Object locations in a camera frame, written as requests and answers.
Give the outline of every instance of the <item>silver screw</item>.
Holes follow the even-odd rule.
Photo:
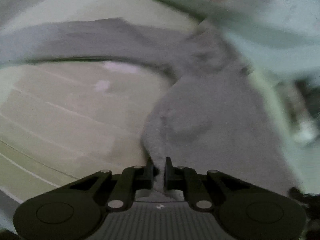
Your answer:
[[[196,203],[196,206],[201,209],[207,209],[207,208],[212,207],[212,203],[207,200],[201,200]]]
[[[124,205],[124,203],[121,200],[117,200],[117,199],[111,200],[108,203],[108,206],[111,208],[121,208],[123,205]]]
[[[208,172],[209,173],[218,173],[219,171],[217,171],[217,170],[209,170]]]

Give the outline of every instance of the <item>white line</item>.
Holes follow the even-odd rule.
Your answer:
[[[18,202],[19,204],[23,203],[23,200],[19,199],[16,195],[13,195],[11,192],[9,192],[7,189],[4,187],[0,186],[0,190],[5,193],[8,197],[12,198],[14,201]]]
[[[3,158],[5,158],[5,159],[6,159],[7,161],[9,161],[10,163],[12,163],[14,166],[22,169],[23,171],[25,171],[26,173],[29,173],[29,174],[32,175],[32,176],[34,176],[35,178],[40,179],[40,180],[42,180],[42,181],[44,181],[44,182],[46,182],[46,183],[48,183],[48,184],[50,184],[50,185],[52,185],[52,186],[54,186],[54,187],[60,187],[59,185],[54,184],[54,183],[52,183],[52,182],[50,182],[50,181],[48,181],[48,180],[46,180],[46,179],[44,179],[44,178],[41,178],[40,176],[34,174],[34,173],[31,172],[31,171],[28,171],[27,169],[23,168],[23,167],[20,166],[19,164],[15,163],[15,162],[12,161],[11,159],[9,159],[7,156],[3,155],[2,153],[0,153],[0,156],[3,157]]]

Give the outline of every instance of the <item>gray garment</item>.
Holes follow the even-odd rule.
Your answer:
[[[297,185],[239,56],[209,23],[182,35],[106,19],[43,24],[0,37],[3,63],[77,58],[137,62],[175,78],[142,134],[160,169],[156,191],[163,192],[166,157],[175,166],[219,170],[283,195]]]

